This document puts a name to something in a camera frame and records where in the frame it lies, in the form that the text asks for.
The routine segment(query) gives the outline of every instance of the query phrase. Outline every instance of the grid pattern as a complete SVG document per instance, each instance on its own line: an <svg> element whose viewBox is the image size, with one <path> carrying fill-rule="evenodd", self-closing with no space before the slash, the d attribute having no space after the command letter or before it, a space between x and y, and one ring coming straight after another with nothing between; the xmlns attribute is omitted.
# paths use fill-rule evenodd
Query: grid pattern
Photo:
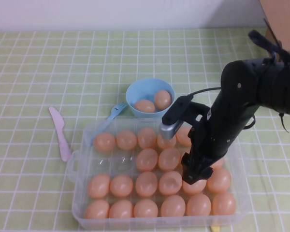
<svg viewBox="0 0 290 232"><path fill-rule="evenodd" d="M71 214L74 185L60 160L49 106L63 115L66 138L78 150L83 127L108 117L132 82L160 78L178 97L219 86L231 61L266 56L248 40L249 31L0 33L0 231L82 230ZM196 100L210 105L216 96ZM261 108L256 118L239 137L252 157L252 212L223 232L290 231L290 116L289 133L275 112Z"/></svg>

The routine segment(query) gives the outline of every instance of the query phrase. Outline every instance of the brown egg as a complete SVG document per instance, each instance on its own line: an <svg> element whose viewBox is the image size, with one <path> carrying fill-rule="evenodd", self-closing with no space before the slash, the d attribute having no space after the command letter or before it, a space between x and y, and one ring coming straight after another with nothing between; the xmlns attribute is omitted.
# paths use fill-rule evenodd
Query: brown egg
<svg viewBox="0 0 290 232"><path fill-rule="evenodd" d="M167 172L159 180L159 191L165 196L176 194L182 187L182 183L182 176L178 172Z"/></svg>
<svg viewBox="0 0 290 232"><path fill-rule="evenodd" d="M135 218L155 218L158 216L158 207L150 199L142 199L135 204L133 214Z"/></svg>
<svg viewBox="0 0 290 232"><path fill-rule="evenodd" d="M135 190L141 197L152 196L158 187L158 179L152 172L140 174L135 181Z"/></svg>
<svg viewBox="0 0 290 232"><path fill-rule="evenodd" d="M188 137L190 127L181 127L176 133L177 141L183 146L191 146L191 140Z"/></svg>
<svg viewBox="0 0 290 232"><path fill-rule="evenodd" d="M154 113L155 112L155 105L146 99L137 101L134 106L136 110L144 112L144 113Z"/></svg>
<svg viewBox="0 0 290 232"><path fill-rule="evenodd" d="M158 166L163 171L172 171L179 165L180 152L174 147L163 150L158 159Z"/></svg>
<svg viewBox="0 0 290 232"><path fill-rule="evenodd" d="M133 217L133 204L128 200L119 200L110 208L110 218L131 218Z"/></svg>
<svg viewBox="0 0 290 232"><path fill-rule="evenodd" d="M127 175L115 176L110 184L111 193L116 197L126 197L133 189L133 181Z"/></svg>
<svg viewBox="0 0 290 232"><path fill-rule="evenodd" d="M137 138L132 131L123 130L117 134L116 142L119 148L125 151L129 151L135 148L137 144Z"/></svg>
<svg viewBox="0 0 290 232"><path fill-rule="evenodd" d="M148 172L155 168L158 162L158 153L152 148L142 150L136 160L135 164L140 172Z"/></svg>
<svg viewBox="0 0 290 232"><path fill-rule="evenodd" d="M186 207L187 216L208 216L211 212L211 201L202 194L192 196Z"/></svg>
<svg viewBox="0 0 290 232"><path fill-rule="evenodd" d="M206 186L206 180L198 180L192 185L183 181L183 191L189 195L195 195L202 192L205 186Z"/></svg>
<svg viewBox="0 0 290 232"><path fill-rule="evenodd" d="M162 150L170 148L170 147L175 147L176 137L174 136L172 139L166 140L166 139L163 139L161 134L159 133L157 137L157 144L158 144L158 147L161 148Z"/></svg>
<svg viewBox="0 0 290 232"><path fill-rule="evenodd" d="M212 201L213 215L233 215L236 211L236 201L229 192L217 194Z"/></svg>
<svg viewBox="0 0 290 232"><path fill-rule="evenodd" d="M172 97L166 90L160 90L155 94L155 105L160 110L165 110L172 103Z"/></svg>
<svg viewBox="0 0 290 232"><path fill-rule="evenodd" d="M87 193L92 198L104 197L110 189L111 178L107 174L98 174L94 176L87 186Z"/></svg>
<svg viewBox="0 0 290 232"><path fill-rule="evenodd" d="M110 205L105 200L96 200L92 202L85 210L85 219L104 219L108 218Z"/></svg>
<svg viewBox="0 0 290 232"><path fill-rule="evenodd" d="M110 152L115 146L115 137L111 133L102 132L93 140L93 146L100 152Z"/></svg>
<svg viewBox="0 0 290 232"><path fill-rule="evenodd" d="M137 142L141 149L155 148L156 140L156 133L152 128L142 128L137 133Z"/></svg>
<svg viewBox="0 0 290 232"><path fill-rule="evenodd" d="M227 169L214 169L212 176L207 180L206 186L212 193L221 193L228 190L231 185L231 175Z"/></svg>
<svg viewBox="0 0 290 232"><path fill-rule="evenodd" d="M186 204L182 197L173 195L164 200L161 205L162 217L182 217L185 214Z"/></svg>
<svg viewBox="0 0 290 232"><path fill-rule="evenodd" d="M211 165L212 169L222 168L223 166L223 158L219 159L215 163Z"/></svg>

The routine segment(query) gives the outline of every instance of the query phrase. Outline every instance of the yellow object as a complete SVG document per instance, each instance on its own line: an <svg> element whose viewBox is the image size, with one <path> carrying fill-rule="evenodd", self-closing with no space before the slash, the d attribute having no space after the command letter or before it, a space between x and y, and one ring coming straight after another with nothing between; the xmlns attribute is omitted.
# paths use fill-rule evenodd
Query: yellow object
<svg viewBox="0 0 290 232"><path fill-rule="evenodd" d="M220 226L211 226L212 232L220 232Z"/></svg>

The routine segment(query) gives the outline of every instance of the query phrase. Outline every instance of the blue plastic fork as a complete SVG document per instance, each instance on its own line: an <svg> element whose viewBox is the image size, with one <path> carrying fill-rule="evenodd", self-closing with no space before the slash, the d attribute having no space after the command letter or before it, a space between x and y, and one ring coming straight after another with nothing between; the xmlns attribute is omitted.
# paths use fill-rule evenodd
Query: blue plastic fork
<svg viewBox="0 0 290 232"><path fill-rule="evenodd" d="M105 122L103 122L89 137L88 141L88 146L92 145L92 142L94 138L97 136L97 134L105 131L105 129L110 125L109 120L113 120L116 116L118 116L126 107L128 104L126 102L121 102L116 104L112 110L111 110L111 115L107 118Z"/></svg>

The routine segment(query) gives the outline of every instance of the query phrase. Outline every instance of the clear plastic container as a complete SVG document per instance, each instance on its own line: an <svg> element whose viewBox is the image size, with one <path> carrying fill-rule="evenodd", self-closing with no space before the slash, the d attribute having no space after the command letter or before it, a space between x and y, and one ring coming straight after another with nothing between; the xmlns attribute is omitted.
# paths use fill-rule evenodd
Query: clear plastic container
<svg viewBox="0 0 290 232"><path fill-rule="evenodd" d="M237 209L231 216L206 216L206 217L155 217L155 218L128 218L128 219L83 219L86 207L92 201L87 194L87 184L90 179L100 173L109 174L114 177L118 174L128 174L135 181L140 174L135 166L135 158L141 151L136 147L131 152L126 152L115 148L112 154L97 152L90 144L88 138L99 128L116 135L121 130L131 130L135 134L144 127L153 128L156 133L159 132L161 119L116 119L112 121L97 121L85 127L81 149L73 153L73 158L68 162L69 179L75 181L74 196L72 202L72 213L80 225L87 230L119 230L119 229L153 229L168 227L196 227L211 225L230 225L238 222L250 211L250 198L247 188L248 157L238 142L234 142L225 156L224 167L230 171L232 183L229 191L234 195ZM182 151L182 146L178 143L176 147ZM163 174L161 171L153 171L158 179ZM187 203L188 198L181 195ZM105 199L111 205L118 198L110 195ZM127 197L133 204L140 200L135 191ZM164 198L157 192L152 197L160 208Z"/></svg>

